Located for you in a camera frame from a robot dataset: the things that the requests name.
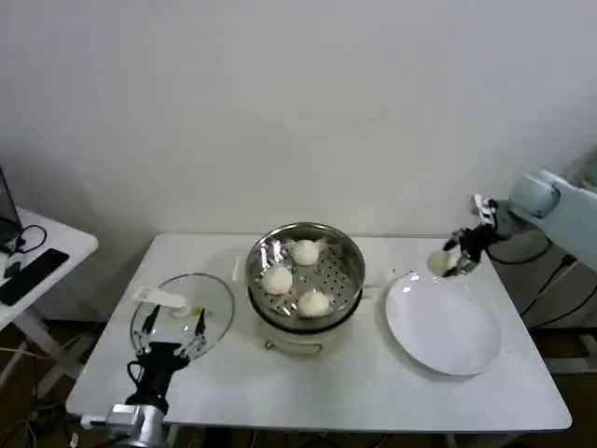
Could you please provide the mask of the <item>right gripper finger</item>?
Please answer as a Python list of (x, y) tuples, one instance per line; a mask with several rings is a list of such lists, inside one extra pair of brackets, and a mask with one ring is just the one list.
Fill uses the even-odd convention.
[(464, 252), (467, 249), (467, 228), (460, 228), (453, 231), (444, 244), (444, 251), (451, 252), (456, 247), (458, 247), (461, 252)]
[(446, 270), (447, 277), (455, 277), (459, 275), (471, 274), (479, 265), (479, 257), (472, 257), (469, 253), (449, 253), (448, 267)]

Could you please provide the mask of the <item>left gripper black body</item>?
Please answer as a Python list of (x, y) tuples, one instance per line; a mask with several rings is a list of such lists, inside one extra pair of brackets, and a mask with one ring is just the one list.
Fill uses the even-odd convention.
[(187, 367), (187, 356), (180, 354), (181, 343), (151, 342), (149, 350), (133, 364), (141, 368), (133, 393), (134, 405), (168, 407), (166, 395), (173, 375)]

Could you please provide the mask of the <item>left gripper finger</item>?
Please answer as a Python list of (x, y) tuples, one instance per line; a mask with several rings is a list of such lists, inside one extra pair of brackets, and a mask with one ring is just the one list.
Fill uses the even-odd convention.
[(205, 331), (205, 309), (200, 308), (198, 320), (193, 331), (193, 337), (188, 343), (183, 345), (183, 347), (180, 349), (179, 355), (181, 357), (187, 358), (188, 360), (194, 360), (198, 358), (201, 354), (201, 351), (207, 344)]
[(160, 313), (157, 304), (138, 304), (132, 316), (132, 346), (136, 355), (149, 351), (150, 337)]

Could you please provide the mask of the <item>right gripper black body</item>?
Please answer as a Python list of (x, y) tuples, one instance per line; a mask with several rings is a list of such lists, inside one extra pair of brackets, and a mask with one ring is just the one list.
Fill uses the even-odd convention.
[(490, 245), (503, 240), (491, 224), (479, 224), (473, 229), (466, 228), (461, 236), (461, 249), (469, 256), (480, 256)]

